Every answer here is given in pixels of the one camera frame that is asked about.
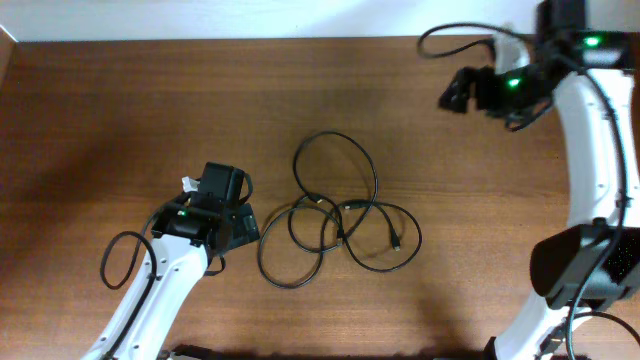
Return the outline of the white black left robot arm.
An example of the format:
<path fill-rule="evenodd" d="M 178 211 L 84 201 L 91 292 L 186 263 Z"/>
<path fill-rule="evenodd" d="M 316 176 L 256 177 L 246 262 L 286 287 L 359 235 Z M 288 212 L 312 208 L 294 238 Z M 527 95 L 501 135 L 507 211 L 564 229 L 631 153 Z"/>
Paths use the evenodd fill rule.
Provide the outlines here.
<path fill-rule="evenodd" d="M 250 204 L 207 208 L 183 192 L 150 216 L 145 232 L 123 231 L 109 242 L 101 259 L 100 276 L 116 243 L 125 237 L 145 249 L 137 274 L 85 359 L 156 359 L 177 315 L 194 286 L 220 270 L 210 268 L 218 258 L 226 265 L 229 251 L 259 238 Z"/>

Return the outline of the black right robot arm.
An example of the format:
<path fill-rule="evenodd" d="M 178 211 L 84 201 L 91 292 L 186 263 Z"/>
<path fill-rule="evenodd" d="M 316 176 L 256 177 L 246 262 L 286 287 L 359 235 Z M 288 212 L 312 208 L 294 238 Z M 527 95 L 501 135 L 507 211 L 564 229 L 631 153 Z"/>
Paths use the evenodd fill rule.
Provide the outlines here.
<path fill-rule="evenodd" d="M 549 110 L 560 118 L 570 181 L 564 231 L 539 242 L 532 290 L 515 320 L 491 338 L 485 359 L 551 359 L 574 330 L 607 317 L 639 288 L 639 172 L 632 131 L 631 37 L 592 30 L 582 1 L 544 1 L 526 37 L 496 28 L 490 66 L 465 67 L 439 99 L 463 113 L 469 101 L 508 130 Z"/>

